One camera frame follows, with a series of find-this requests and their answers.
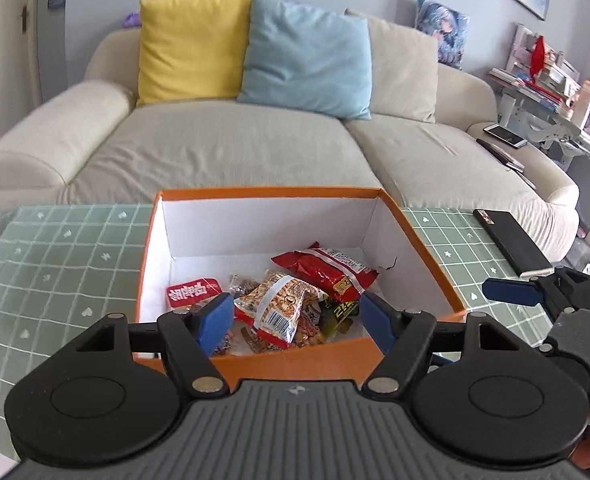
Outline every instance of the smartphone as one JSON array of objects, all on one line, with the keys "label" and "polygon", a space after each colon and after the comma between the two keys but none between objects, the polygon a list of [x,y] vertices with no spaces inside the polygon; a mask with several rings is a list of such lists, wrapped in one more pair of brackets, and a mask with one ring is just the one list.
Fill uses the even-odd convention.
[{"label": "smartphone", "polygon": [[513,132],[510,132],[499,124],[493,124],[493,126],[484,128],[484,131],[514,148],[521,148],[522,146],[526,146],[529,143],[528,140],[520,137],[519,135],[515,135]]}]

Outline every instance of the beige sofa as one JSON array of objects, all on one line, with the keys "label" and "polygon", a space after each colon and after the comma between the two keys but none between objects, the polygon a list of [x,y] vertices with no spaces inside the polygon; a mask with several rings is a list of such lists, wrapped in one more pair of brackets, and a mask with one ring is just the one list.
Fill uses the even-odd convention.
[{"label": "beige sofa", "polygon": [[0,212],[151,202],[164,188],[384,187],[402,206],[508,210],[551,261],[578,227],[578,187],[533,146],[529,188],[475,143],[496,120],[483,81],[441,66],[437,123],[371,121],[207,100],[136,108],[139,31],[110,34],[85,81],[0,140]]}]

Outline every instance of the beige pillow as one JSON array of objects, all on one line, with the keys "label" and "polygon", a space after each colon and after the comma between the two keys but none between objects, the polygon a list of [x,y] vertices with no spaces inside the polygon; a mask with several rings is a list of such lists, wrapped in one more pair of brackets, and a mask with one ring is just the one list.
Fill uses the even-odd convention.
[{"label": "beige pillow", "polygon": [[371,112],[435,123],[437,40],[351,9],[368,19],[373,53]]}]

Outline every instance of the green tablecloth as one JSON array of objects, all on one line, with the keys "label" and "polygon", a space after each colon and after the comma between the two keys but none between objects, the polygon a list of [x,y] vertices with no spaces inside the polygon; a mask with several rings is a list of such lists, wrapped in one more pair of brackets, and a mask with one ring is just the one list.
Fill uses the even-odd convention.
[{"label": "green tablecloth", "polygon": [[[0,220],[0,452],[16,458],[8,391],[109,312],[132,319],[151,205],[26,206]],[[493,303],[480,285],[515,273],[469,211],[404,209],[468,310],[483,310],[530,344],[541,308]]]}]

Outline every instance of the blue pillow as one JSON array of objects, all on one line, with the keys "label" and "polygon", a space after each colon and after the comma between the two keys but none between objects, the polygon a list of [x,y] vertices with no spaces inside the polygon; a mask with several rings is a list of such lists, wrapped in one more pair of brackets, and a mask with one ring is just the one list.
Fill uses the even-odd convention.
[{"label": "blue pillow", "polygon": [[365,18],[284,0],[252,0],[241,103],[370,119]]}]

